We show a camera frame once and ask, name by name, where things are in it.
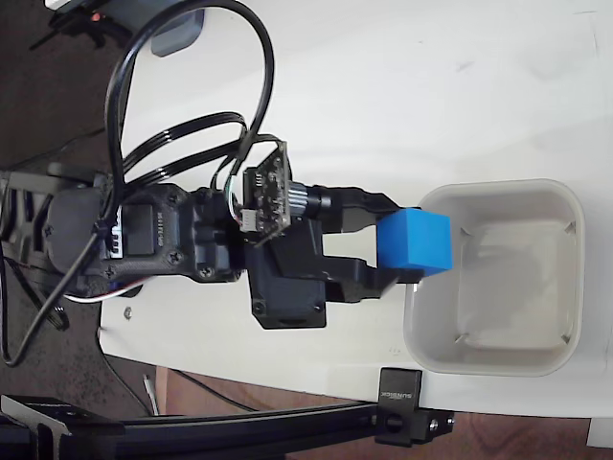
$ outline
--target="white surface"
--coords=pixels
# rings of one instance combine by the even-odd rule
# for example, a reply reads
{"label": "white surface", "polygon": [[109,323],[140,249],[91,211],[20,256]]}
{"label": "white surface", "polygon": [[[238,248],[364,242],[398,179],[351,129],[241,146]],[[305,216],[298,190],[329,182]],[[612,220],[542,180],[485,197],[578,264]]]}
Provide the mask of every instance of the white surface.
{"label": "white surface", "polygon": [[[613,417],[613,2],[248,3],[269,29],[278,61],[264,130],[288,141],[299,180],[356,185],[412,206],[444,184],[546,177],[581,202],[584,310],[571,359],[543,378],[426,373],[420,403]],[[253,116],[261,77],[254,33],[211,10],[189,49],[139,56],[125,151],[204,113]],[[175,142],[131,176],[236,135],[228,129]],[[211,171],[176,182],[193,190]],[[326,249],[373,263],[375,232],[328,240]],[[112,355],[359,400],[376,399],[380,366],[418,367],[404,345],[402,287],[380,301],[329,305],[329,326],[319,331],[264,331],[248,299],[245,277],[214,287],[154,280],[133,300],[104,303],[102,345]]]}
{"label": "white surface", "polygon": [[451,218],[453,270],[407,289],[404,339],[424,368],[541,377],[571,356],[583,309],[585,222],[553,180],[440,187],[420,203]]}
{"label": "white surface", "polygon": [[587,445],[592,448],[613,448],[613,419],[592,419],[587,432]]}

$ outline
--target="black cable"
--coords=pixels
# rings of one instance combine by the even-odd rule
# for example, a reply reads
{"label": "black cable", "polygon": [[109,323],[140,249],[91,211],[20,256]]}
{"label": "black cable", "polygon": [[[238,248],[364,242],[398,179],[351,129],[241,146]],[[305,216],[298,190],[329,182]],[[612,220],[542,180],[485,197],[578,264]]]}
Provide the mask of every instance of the black cable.
{"label": "black cable", "polygon": [[87,245],[83,248],[80,255],[77,257],[73,266],[66,272],[64,277],[61,279],[59,284],[53,290],[51,295],[47,298],[44,305],[36,315],[36,318],[32,322],[32,325],[26,332],[25,337],[23,338],[21,345],[14,357],[11,357],[9,353],[9,336],[7,334],[8,329],[8,298],[7,298],[7,276],[4,268],[4,253],[2,251],[2,244],[0,244],[0,261],[3,263],[0,264],[0,329],[2,333],[2,337],[0,337],[0,353],[2,354],[2,359],[5,364],[9,367],[16,367],[21,364],[24,357],[28,353],[30,346],[40,327],[43,324],[43,321],[47,319],[49,312],[54,307],[54,305],[61,299],[61,296],[64,294],[68,285],[72,282],[73,278],[79,274],[80,270],[85,266],[86,263],[90,262],[90,254],[92,250],[96,250],[98,248],[98,243],[100,242],[101,237],[98,234],[94,234],[91,236]]}
{"label": "black cable", "polygon": [[99,337],[99,330],[100,330],[101,324],[102,324],[102,306],[99,306],[98,308],[98,329],[96,330],[96,336],[94,337],[94,341],[96,343],[96,347],[98,348],[98,351],[100,352],[102,361],[104,361],[106,368],[110,371],[113,377],[117,379],[117,381],[121,384],[124,390],[132,397],[132,399],[136,403],[138,403],[138,405],[141,406],[141,408],[143,409],[143,412],[145,412],[145,414],[148,415],[149,417],[153,417],[153,412],[149,409],[149,407],[145,404],[145,402],[134,392],[134,390],[130,388],[130,386],[125,382],[122,376],[119,375],[119,373],[115,370],[113,365],[108,360],[108,357],[106,357],[106,355],[104,354],[104,350],[102,349],[102,345],[100,344],[100,337]]}
{"label": "black cable", "polygon": [[102,134],[103,132],[104,132],[104,128],[99,127],[98,129],[94,129],[92,131],[86,132],[79,136],[75,136],[69,141],[65,142],[63,145],[56,147],[54,149],[45,150],[42,153],[38,153],[34,156],[31,156],[30,158],[26,158],[25,160],[19,161],[9,166],[8,168],[6,168],[5,171],[18,171],[36,161],[42,160],[44,158],[49,158],[50,156],[59,155],[67,151],[73,144],[76,144],[76,142],[79,142],[85,139],[90,139],[92,137],[96,137],[99,134]]}
{"label": "black cable", "polygon": [[180,125],[165,129],[164,131],[159,132],[158,134],[147,139],[124,159],[124,171],[127,173],[145,157],[172,141],[209,127],[217,127],[228,123],[238,123],[241,125],[242,133],[244,133],[247,129],[247,124],[245,123],[244,118],[242,118],[242,115],[236,112],[214,113],[212,115],[206,115],[204,117],[196,118],[195,120],[190,120]]}
{"label": "black cable", "polygon": [[[240,164],[242,164],[247,157],[258,131],[260,130],[261,123],[272,95],[272,86],[275,74],[275,59],[270,36],[268,35],[268,31],[261,23],[260,19],[249,8],[239,2],[234,0],[185,0],[174,4],[157,14],[145,25],[145,27],[141,29],[139,33],[132,37],[130,44],[115,68],[113,75],[111,76],[111,81],[109,83],[108,92],[106,95],[105,124],[108,134],[108,144],[111,150],[111,158],[114,158],[116,162],[120,161],[122,158],[120,135],[120,115],[122,113],[120,108],[121,95],[124,89],[125,81],[134,65],[138,52],[143,48],[143,46],[145,46],[148,40],[152,38],[155,33],[169,21],[187,12],[209,7],[223,8],[240,15],[253,27],[261,42],[264,57],[264,82],[254,120],[244,137],[241,139],[237,161],[232,169],[235,175],[240,167]],[[116,173],[119,173],[120,169],[121,168],[114,168],[113,174],[116,175]],[[120,197],[114,196],[109,206],[117,209],[115,204],[119,206],[120,200]]]}
{"label": "black cable", "polygon": [[[17,283],[19,283],[25,294],[30,299],[30,302],[32,302],[32,305],[34,305],[34,307],[40,311],[40,309],[42,309],[40,297],[28,282],[28,279],[26,278],[26,275],[23,274],[23,271],[21,271],[19,264],[12,259],[6,259],[6,262],[12,269],[12,273],[15,276]],[[55,306],[54,309],[50,311],[49,316],[47,316],[47,321],[53,324],[58,331],[66,331],[70,327],[68,315],[60,306]]]}
{"label": "black cable", "polygon": [[232,141],[215,147],[214,149],[208,149],[186,156],[185,158],[176,160],[161,168],[156,168],[155,170],[143,174],[142,176],[128,182],[125,185],[125,195],[131,196],[137,190],[157,184],[162,180],[190,170],[191,168],[195,168],[196,166],[215,161],[226,155],[234,155],[238,151],[238,145],[239,141]]}
{"label": "black cable", "polygon": [[[279,146],[282,141],[271,134],[258,134],[256,140],[254,141],[254,144],[258,144],[261,142],[275,142]],[[224,161],[219,165],[219,168],[217,168],[217,171],[214,174],[213,179],[211,180],[211,188],[216,189],[217,175],[224,166],[227,166],[229,162],[236,158],[239,146],[240,140],[232,141],[227,144],[215,147],[213,149],[204,150],[199,153],[194,153],[190,156],[186,156],[185,158],[176,160],[166,166],[156,168],[155,170],[143,174],[142,176],[128,182],[125,185],[125,196],[131,196],[137,190],[148,187],[150,185],[157,184],[162,180],[166,180],[173,177],[174,175],[190,170],[191,168],[195,168],[196,166],[204,165],[205,163],[215,161],[225,156]]]}
{"label": "black cable", "polygon": [[222,395],[221,393],[215,391],[213,388],[211,388],[206,383],[202,383],[200,380],[194,379],[192,376],[186,374],[185,372],[177,371],[176,369],[172,369],[172,371],[177,376],[181,376],[183,379],[190,381],[191,383],[193,383],[194,385],[199,386],[200,388],[202,388],[205,391],[208,391],[213,396],[215,396],[216,398],[221,399],[225,403],[233,405],[234,407],[238,407],[239,409],[245,410],[247,412],[258,412],[258,409],[254,409],[253,407],[250,407],[250,406],[248,406],[246,404],[243,404],[242,402],[235,401],[235,400],[233,400],[231,398],[228,398],[227,396]]}

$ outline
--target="circuit board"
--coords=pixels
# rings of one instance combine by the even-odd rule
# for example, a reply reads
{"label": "circuit board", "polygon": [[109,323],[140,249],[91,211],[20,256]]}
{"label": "circuit board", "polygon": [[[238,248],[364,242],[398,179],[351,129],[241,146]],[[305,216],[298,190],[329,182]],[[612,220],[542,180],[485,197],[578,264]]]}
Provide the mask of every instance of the circuit board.
{"label": "circuit board", "polygon": [[289,163],[285,149],[276,149],[254,171],[252,213],[258,243],[279,235],[291,223]]}

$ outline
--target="wire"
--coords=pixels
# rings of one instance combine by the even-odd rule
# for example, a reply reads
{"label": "wire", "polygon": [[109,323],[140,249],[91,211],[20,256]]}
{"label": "wire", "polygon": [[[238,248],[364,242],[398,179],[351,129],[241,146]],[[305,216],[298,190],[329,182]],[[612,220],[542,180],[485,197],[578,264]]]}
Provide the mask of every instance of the wire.
{"label": "wire", "polygon": [[226,201],[228,202],[228,211],[230,211],[230,216],[236,222],[240,223],[240,218],[238,218],[236,206],[234,203],[234,195],[232,194],[232,189],[234,189],[234,175],[228,175],[226,179],[226,183],[223,186],[224,194],[226,195]]}
{"label": "wire", "polygon": [[[275,75],[275,58],[270,36],[260,19],[249,8],[239,2],[236,2],[235,0],[185,0],[184,2],[174,4],[157,14],[140,30],[140,32],[132,37],[132,40],[130,41],[122,58],[113,71],[113,75],[111,76],[111,81],[108,86],[108,92],[106,94],[105,125],[112,159],[119,161],[118,159],[122,158],[120,134],[122,113],[120,107],[122,101],[121,96],[124,91],[125,82],[128,80],[128,76],[139,51],[145,46],[148,40],[152,38],[155,33],[169,21],[187,12],[209,7],[223,8],[225,10],[235,12],[244,18],[253,27],[254,31],[258,35],[263,51],[264,81],[260,101],[258,102],[258,107],[256,108],[256,113],[251,126],[240,140],[236,161],[231,169],[231,175],[236,175],[238,173],[240,165],[246,159],[251,147],[253,146],[270,103]],[[119,169],[120,168],[113,168],[113,174],[116,177],[116,180],[116,173],[120,172]],[[121,173],[122,184],[119,188],[123,188],[124,185],[123,171],[121,171]],[[116,210],[117,208],[115,207],[115,204],[119,206],[119,200],[120,198],[118,196],[112,196],[109,206]]]}
{"label": "wire", "polygon": [[219,163],[219,166],[217,167],[215,174],[213,174],[213,177],[211,177],[211,184],[209,185],[209,188],[213,190],[217,190],[217,177],[219,176],[219,173],[221,173],[221,171],[225,167],[227,167],[230,163],[232,163],[233,159],[234,157],[227,156],[221,163]]}
{"label": "wire", "polygon": [[165,129],[164,131],[159,132],[147,139],[124,159],[125,173],[134,168],[134,166],[136,166],[136,164],[142,161],[145,157],[172,141],[189,134],[193,134],[202,129],[217,127],[229,123],[238,123],[241,125],[242,130],[240,138],[242,138],[244,132],[246,132],[247,124],[245,123],[244,118],[242,118],[242,115],[236,112],[214,113],[212,115],[206,115],[204,117],[196,118],[195,120],[190,120],[180,125]]}
{"label": "wire", "polygon": [[138,405],[141,406],[141,408],[143,409],[143,412],[145,412],[145,414],[147,414],[149,417],[152,417],[153,414],[151,410],[148,408],[148,406],[145,404],[145,402],[134,392],[134,390],[132,390],[132,388],[130,388],[130,386],[125,382],[125,380],[122,379],[122,376],[118,374],[118,372],[115,370],[113,365],[108,360],[108,357],[106,357],[106,355],[104,354],[104,350],[102,349],[102,345],[100,344],[101,324],[102,324],[102,306],[98,308],[98,330],[96,331],[96,337],[94,338],[94,342],[96,343],[96,347],[98,348],[98,351],[100,352],[102,361],[104,361],[106,368],[110,371],[113,377],[117,379],[117,381],[121,384],[121,386],[124,388],[127,394],[130,395],[132,399],[136,403],[138,403]]}
{"label": "wire", "polygon": [[[42,302],[40,301],[40,297],[28,282],[28,279],[23,274],[23,271],[21,271],[21,267],[19,266],[19,264],[12,259],[6,259],[6,262],[12,269],[12,273],[15,276],[17,283],[19,283],[22,290],[30,298],[30,301],[32,302],[34,307],[37,310],[40,310],[42,308]],[[66,331],[70,327],[70,321],[68,320],[68,316],[60,305],[56,305],[54,307],[54,311],[50,312],[49,316],[47,316],[47,321],[53,324],[53,326],[58,331]]]}
{"label": "wire", "polygon": [[[8,329],[8,299],[7,299],[7,277],[4,268],[4,263],[0,264],[0,284],[2,284],[0,288],[0,321],[2,322],[2,337],[0,339],[0,353],[2,354],[2,358],[5,364],[9,367],[16,367],[23,361],[24,357],[28,353],[30,346],[40,327],[42,326],[43,321],[47,319],[49,312],[60,299],[60,297],[64,294],[68,285],[72,282],[73,278],[79,274],[80,270],[85,266],[86,263],[89,262],[89,256],[92,249],[98,248],[98,244],[101,240],[101,237],[98,234],[94,234],[90,237],[87,245],[83,248],[73,265],[66,272],[64,277],[61,279],[59,284],[53,290],[51,295],[47,298],[44,305],[36,315],[32,325],[26,332],[25,337],[23,338],[21,345],[14,357],[11,357],[9,353],[9,337],[7,334]],[[4,253],[2,251],[2,244],[0,244],[0,260],[4,261]]]}
{"label": "wire", "polygon": [[222,395],[221,393],[215,391],[213,388],[211,388],[209,385],[207,385],[206,383],[202,383],[200,380],[198,379],[194,379],[192,376],[186,374],[183,371],[177,371],[176,369],[172,369],[172,371],[177,375],[182,377],[185,380],[190,381],[191,383],[193,383],[194,385],[199,386],[200,388],[202,388],[205,391],[208,391],[209,393],[211,393],[213,396],[215,396],[216,398],[221,399],[222,401],[224,401],[225,403],[228,403],[230,405],[233,405],[234,407],[238,407],[239,409],[245,410],[247,412],[258,412],[258,409],[254,409],[253,407],[250,407],[249,405],[243,404],[242,402],[238,402],[233,400],[232,398],[228,398],[225,395]]}
{"label": "wire", "polygon": [[31,156],[30,158],[26,158],[25,160],[19,161],[11,166],[9,166],[8,168],[6,168],[6,171],[18,171],[23,169],[24,167],[42,160],[44,158],[49,158],[50,156],[54,156],[54,155],[59,155],[61,153],[64,153],[65,151],[67,151],[73,144],[76,144],[79,141],[85,140],[85,139],[90,139],[92,137],[96,137],[100,134],[102,134],[104,132],[104,127],[99,127],[97,129],[94,129],[92,131],[86,132],[85,134],[81,134],[79,136],[73,137],[72,139],[70,139],[69,141],[65,142],[63,145],[56,147],[54,149],[49,149],[46,151],[43,151],[42,153],[36,154],[34,156]]}
{"label": "wire", "polygon": [[238,142],[232,141],[223,144],[214,149],[208,149],[193,155],[186,156],[166,166],[156,168],[155,170],[144,174],[137,179],[133,179],[125,185],[125,196],[131,196],[134,192],[144,187],[157,184],[162,180],[168,179],[196,166],[215,161],[226,155],[235,154],[238,151]]}
{"label": "wire", "polygon": [[107,292],[106,294],[97,295],[96,297],[77,297],[75,295],[64,294],[64,298],[72,302],[77,302],[78,304],[97,304],[98,302],[102,302],[103,300],[108,300],[114,297],[119,297],[120,295],[124,295],[126,292],[129,292],[134,288],[142,286],[148,280],[149,278],[135,281],[134,283],[131,283],[125,287],[114,290],[112,292]]}

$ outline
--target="black mount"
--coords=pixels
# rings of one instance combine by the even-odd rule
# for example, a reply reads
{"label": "black mount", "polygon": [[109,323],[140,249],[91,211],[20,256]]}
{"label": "black mount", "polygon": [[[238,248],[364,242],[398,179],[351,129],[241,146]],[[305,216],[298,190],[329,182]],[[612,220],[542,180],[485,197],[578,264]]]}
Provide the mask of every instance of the black mount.
{"label": "black mount", "polygon": [[379,402],[117,422],[53,398],[3,396],[3,460],[282,459],[375,437],[411,447],[451,432],[453,412],[421,409],[421,371],[382,369]]}

